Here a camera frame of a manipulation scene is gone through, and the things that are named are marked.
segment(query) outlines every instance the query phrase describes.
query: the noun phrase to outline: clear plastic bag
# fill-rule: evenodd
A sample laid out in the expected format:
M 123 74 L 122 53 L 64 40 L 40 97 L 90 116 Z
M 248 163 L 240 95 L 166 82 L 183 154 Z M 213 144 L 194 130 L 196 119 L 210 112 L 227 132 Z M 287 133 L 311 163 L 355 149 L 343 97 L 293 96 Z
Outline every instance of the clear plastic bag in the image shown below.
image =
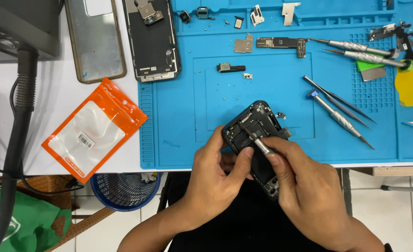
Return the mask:
M 148 117 L 108 78 L 44 143 L 82 183 L 127 141 Z

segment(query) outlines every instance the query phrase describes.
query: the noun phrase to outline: finger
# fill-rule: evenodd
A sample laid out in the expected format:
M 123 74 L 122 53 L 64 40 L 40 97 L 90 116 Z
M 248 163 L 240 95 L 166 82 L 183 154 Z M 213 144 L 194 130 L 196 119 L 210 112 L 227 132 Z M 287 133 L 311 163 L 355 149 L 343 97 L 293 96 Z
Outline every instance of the finger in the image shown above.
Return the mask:
M 238 185 L 239 188 L 242 186 L 243 181 L 250 174 L 253 153 L 252 147 L 246 147 L 239 153 L 233 170 L 226 178 L 231 185 Z
M 279 137 L 261 138 L 261 141 L 284 155 L 296 175 L 303 176 L 311 174 L 310 159 L 297 143 Z
M 223 137 L 222 137 L 223 125 L 217 127 L 213 135 L 209 138 L 208 142 L 205 144 L 206 152 L 217 152 L 220 151 L 223 146 Z
M 295 174 L 289 162 L 282 156 L 271 153 L 267 159 L 272 164 L 273 171 L 279 183 L 279 203 L 285 212 L 299 210 L 298 197 L 296 194 Z
M 222 152 L 222 161 L 225 165 L 234 165 L 236 162 L 236 154 L 233 152 Z

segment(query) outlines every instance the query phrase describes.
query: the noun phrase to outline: barcode label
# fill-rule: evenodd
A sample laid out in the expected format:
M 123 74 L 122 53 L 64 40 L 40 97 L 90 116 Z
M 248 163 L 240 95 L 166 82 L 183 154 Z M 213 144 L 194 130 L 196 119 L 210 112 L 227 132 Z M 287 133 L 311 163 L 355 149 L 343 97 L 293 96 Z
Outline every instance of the barcode label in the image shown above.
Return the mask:
M 88 138 L 87 135 L 84 134 L 84 132 L 79 132 L 79 136 L 77 137 L 77 139 L 84 144 L 89 150 L 91 150 L 91 148 L 93 148 L 94 146 L 94 142 Z

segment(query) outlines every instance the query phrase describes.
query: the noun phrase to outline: white table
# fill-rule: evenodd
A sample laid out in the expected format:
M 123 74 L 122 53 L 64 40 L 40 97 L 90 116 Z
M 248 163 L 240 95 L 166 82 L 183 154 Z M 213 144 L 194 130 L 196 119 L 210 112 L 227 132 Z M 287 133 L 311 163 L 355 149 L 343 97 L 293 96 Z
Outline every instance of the white table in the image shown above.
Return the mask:
M 116 1 L 118 22 L 123 41 L 128 73 L 114 82 L 138 104 L 137 82 L 132 69 L 132 58 L 121 0 Z M 33 113 L 24 160 L 25 175 L 69 174 L 42 147 L 43 141 L 75 110 L 98 84 L 84 85 L 77 81 L 65 11 L 60 15 L 62 57 L 57 61 L 38 63 L 35 112 Z M 9 93 L 17 78 L 17 64 L 0 64 L 0 167 L 4 165 L 6 148 L 12 130 L 13 114 Z M 413 163 L 340 164 L 335 167 L 413 166 Z M 140 167 L 139 134 L 133 135 L 98 170 L 99 173 L 152 171 Z

